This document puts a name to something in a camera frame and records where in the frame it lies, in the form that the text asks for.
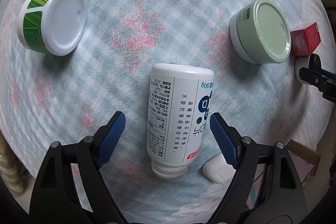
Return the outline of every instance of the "small red box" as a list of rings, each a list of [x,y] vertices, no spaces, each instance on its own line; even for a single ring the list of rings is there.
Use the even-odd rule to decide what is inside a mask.
[[[321,42],[319,28],[317,23],[313,23],[302,30],[291,32],[292,40],[292,55],[294,56],[309,56]]]

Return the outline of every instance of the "metal jar lid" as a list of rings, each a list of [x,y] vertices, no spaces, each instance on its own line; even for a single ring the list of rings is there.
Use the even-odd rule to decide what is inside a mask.
[[[269,0],[255,0],[237,18],[239,39],[256,63],[283,63],[291,49],[291,36],[285,17]]]

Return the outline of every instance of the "bolt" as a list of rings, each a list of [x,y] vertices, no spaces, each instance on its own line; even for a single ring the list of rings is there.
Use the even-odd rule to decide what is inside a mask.
[[[58,147],[58,145],[59,145],[59,142],[58,142],[58,141],[54,141],[54,142],[51,143],[50,146],[51,146],[52,148],[55,148],[55,147]]]
[[[92,136],[86,136],[86,137],[84,138],[84,142],[85,142],[85,143],[90,143],[92,140],[93,140]]]
[[[283,149],[285,146],[283,143],[277,142],[277,147]]]
[[[251,139],[249,137],[243,137],[243,142],[244,143],[250,143]]]

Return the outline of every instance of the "light blue fabric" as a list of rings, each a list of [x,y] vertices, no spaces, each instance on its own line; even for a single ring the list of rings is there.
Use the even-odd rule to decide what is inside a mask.
[[[146,149],[151,66],[175,63],[215,72],[210,113],[256,142],[294,139],[315,149],[332,103],[300,85],[295,59],[244,62],[229,37],[231,17],[253,0],[87,0],[88,20],[73,53],[56,57],[25,49],[16,16],[25,0],[0,0],[0,128],[36,176],[55,140],[76,143],[115,111],[126,128],[102,176],[129,222],[206,222],[230,183],[213,184],[204,163],[220,153],[206,128],[201,149],[183,177],[166,181],[151,170]],[[336,72],[336,47],[320,0],[271,0],[290,29],[317,22],[323,68]],[[74,168],[76,182],[78,170]],[[85,194],[78,190],[85,208]]]

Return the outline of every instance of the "white container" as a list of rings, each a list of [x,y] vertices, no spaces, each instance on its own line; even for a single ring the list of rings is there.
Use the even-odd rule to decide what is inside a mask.
[[[303,85],[310,85],[306,81],[301,80],[299,72],[301,68],[308,68],[320,72],[322,70],[321,59],[317,54],[311,54],[310,56],[298,56],[295,59],[295,77]]]
[[[229,32],[232,45],[246,62],[283,63],[289,56],[288,24],[269,0],[255,0],[233,15]]]
[[[58,56],[77,46],[87,18],[86,0],[26,0],[16,29],[27,49]]]
[[[183,175],[199,152],[208,120],[214,72],[154,64],[151,72],[147,151],[153,172],[164,179]]]

